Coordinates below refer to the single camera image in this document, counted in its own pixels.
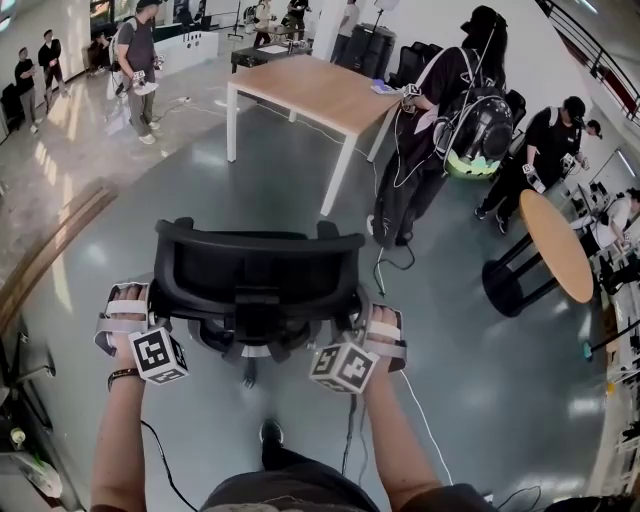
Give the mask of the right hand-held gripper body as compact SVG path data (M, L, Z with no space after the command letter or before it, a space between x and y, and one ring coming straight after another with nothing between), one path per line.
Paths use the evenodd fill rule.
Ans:
M376 366L389 363L389 373L403 371L408 349L404 340L402 313L391 308L395 324L373 318L374 309L385 306L373 303L366 315L360 314L352 330L336 333L333 343L316 349L309 379L325 388L346 394L361 395Z

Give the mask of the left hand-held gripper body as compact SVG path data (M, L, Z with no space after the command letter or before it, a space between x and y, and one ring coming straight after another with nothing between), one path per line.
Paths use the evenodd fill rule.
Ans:
M109 356L114 357L116 347L113 338L125 335L133 351L140 377L156 385L162 385L187 377L189 371L182 346L171 336L171 323L153 309L150 286L147 286L147 313L145 315L109 314L107 307L117 291L129 284L117 283L109 294L103 312L99 314L94 343Z

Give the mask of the person's left hand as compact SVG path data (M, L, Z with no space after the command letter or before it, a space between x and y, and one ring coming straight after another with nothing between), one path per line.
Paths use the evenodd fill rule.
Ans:
M120 288L109 302L107 312L113 314L145 315L147 286L139 283Z

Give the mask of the person's right hand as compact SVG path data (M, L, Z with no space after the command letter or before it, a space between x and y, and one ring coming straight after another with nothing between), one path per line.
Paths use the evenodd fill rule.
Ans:
M401 329L398 327L396 312L385 306L374 305L368 322L368 332L373 336L399 341Z

